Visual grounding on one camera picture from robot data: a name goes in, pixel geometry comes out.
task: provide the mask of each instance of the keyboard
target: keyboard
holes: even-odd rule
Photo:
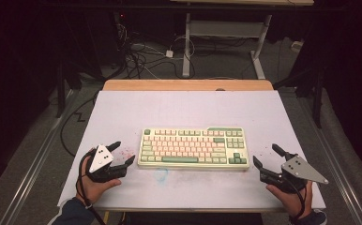
[[[138,165],[146,168],[247,170],[241,127],[146,128]]]

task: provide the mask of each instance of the hand-mounted device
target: hand-mounted device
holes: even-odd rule
[[[298,154],[290,154],[277,144],[272,144],[272,149],[281,157],[285,157],[286,162],[281,165],[281,173],[275,173],[265,169],[263,163],[253,156],[253,163],[260,170],[260,180],[262,182],[274,185],[286,193],[296,193],[304,189],[307,180],[322,184],[329,183],[327,179]]]
[[[88,152],[87,155],[91,156],[87,160],[85,174],[94,182],[105,183],[107,181],[125,177],[135,156],[130,157],[125,161],[125,164],[111,167],[113,156],[111,152],[120,146],[121,142],[115,142],[110,146],[99,145],[97,148]]]

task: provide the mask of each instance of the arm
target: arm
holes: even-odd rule
[[[267,185],[266,188],[277,197],[283,204],[284,209],[289,214],[291,222],[295,225],[322,225],[326,224],[327,219],[324,212],[319,210],[312,211],[312,182],[307,182],[307,188],[300,190],[301,196],[305,197],[305,210],[303,214],[295,218],[301,210],[301,202],[296,194],[288,194],[279,190],[277,187]]]
[[[85,174],[85,168],[89,158],[90,157],[87,157],[83,161],[82,174]],[[95,183],[86,175],[82,175],[82,181],[85,197],[91,202],[91,204],[96,203],[107,189],[122,184],[122,182],[118,179],[110,180],[105,183]],[[88,207],[86,207],[86,203],[80,193],[82,193],[81,186],[78,182],[76,196],[71,200],[63,202],[58,215],[55,216],[49,224],[91,224],[95,216],[87,209]]]

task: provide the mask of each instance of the spacebar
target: spacebar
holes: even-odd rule
[[[198,163],[196,157],[162,157],[162,162],[175,162],[175,163]]]

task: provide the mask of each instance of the table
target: table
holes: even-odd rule
[[[242,127],[250,162],[256,156],[267,169],[279,172],[284,159],[271,150],[272,143],[304,158],[279,94],[269,84],[267,81],[108,81],[98,95],[59,203],[75,195],[79,162],[92,145],[121,141],[122,145],[113,151],[113,164],[123,164],[138,153],[143,128]],[[174,91],[158,91],[161,86]],[[218,88],[229,91],[212,91]],[[124,212],[282,211],[281,203],[264,187],[252,163],[243,172],[196,172],[140,169],[135,162],[122,178],[122,185],[105,192],[95,207]],[[312,206],[325,208],[316,184],[313,191]]]
[[[211,3],[211,4],[239,4],[239,5],[267,5],[267,6],[312,6],[313,0],[173,0],[176,2]],[[260,52],[263,48],[266,32],[272,15],[266,15],[264,22],[212,22],[193,21],[190,13],[187,13],[185,32],[185,51],[183,73],[184,78],[189,77],[190,57],[190,36],[216,36],[216,37],[237,37],[237,38],[258,38],[258,45],[255,51],[251,51],[251,60],[258,79],[265,79],[264,71],[260,63]]]

